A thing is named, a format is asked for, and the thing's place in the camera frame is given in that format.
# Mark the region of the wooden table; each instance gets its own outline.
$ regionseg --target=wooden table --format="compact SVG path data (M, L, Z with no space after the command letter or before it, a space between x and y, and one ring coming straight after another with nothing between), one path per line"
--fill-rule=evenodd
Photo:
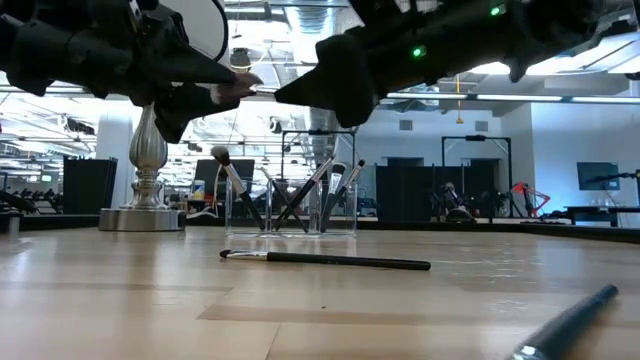
M220 260L236 249L431 260L431 272ZM640 247L522 234L227 240L219 228L0 240L2 359L502 359L606 283L572 359L640 358Z

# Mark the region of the television screen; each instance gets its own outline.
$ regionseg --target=television screen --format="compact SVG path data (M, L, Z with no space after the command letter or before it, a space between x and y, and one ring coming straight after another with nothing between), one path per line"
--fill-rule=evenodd
M602 190L620 190L620 179L602 180L599 178L618 174L617 163L607 162L579 162L578 163L578 182L580 190L583 191L602 191Z

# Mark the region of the fluorescent light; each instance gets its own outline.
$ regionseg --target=fluorescent light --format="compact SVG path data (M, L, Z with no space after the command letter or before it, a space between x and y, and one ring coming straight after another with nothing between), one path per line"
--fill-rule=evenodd
M557 56L543 62L529 66L527 75L553 75L561 71L579 71L576 68L574 58L568 56Z
M391 93L387 95L388 99L404 99L404 100L464 100L466 94L446 94L446 93Z
M533 101L533 102L557 102L562 100L562 96L550 95L500 95L500 94L479 94L478 100L489 101Z
M640 72L640 56L636 56L622 65L609 70L610 74L635 74L637 72Z
M640 98L620 96L576 96L571 99L575 103L595 104L640 104Z
M17 88L15 86L0 85L0 93L25 93L26 91ZM80 87L50 87L47 89L47 94L85 94L83 88Z
M492 62L489 64L476 66L473 69L469 70L469 72L483 75L509 75L511 69L501 62Z
M40 171L35 170L2 170L2 172L18 176L40 176Z

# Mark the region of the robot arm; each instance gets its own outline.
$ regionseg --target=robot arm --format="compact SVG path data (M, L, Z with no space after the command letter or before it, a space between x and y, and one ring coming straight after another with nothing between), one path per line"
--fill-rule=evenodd
M603 0L445 0L401 12L395 0L350 0L364 26L316 44L318 65L275 93L283 103L367 121L388 93L501 61L516 82L527 68L590 40Z
M190 120L239 105L239 97L214 102L196 85L239 82L218 64L222 50L210 59L193 49L181 14L158 0L0 0L0 70L12 86L43 96L64 81L98 98L121 94L137 106L153 104L170 143Z

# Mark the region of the black partition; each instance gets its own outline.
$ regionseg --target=black partition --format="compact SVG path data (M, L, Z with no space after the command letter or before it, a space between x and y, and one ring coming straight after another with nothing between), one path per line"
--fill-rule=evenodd
M64 159L63 208L65 214L96 215L111 207L117 159Z
M442 198L442 186L452 183L459 195L479 197L495 187L490 163L471 166L377 166L378 219L386 222L422 222L437 216L434 195Z

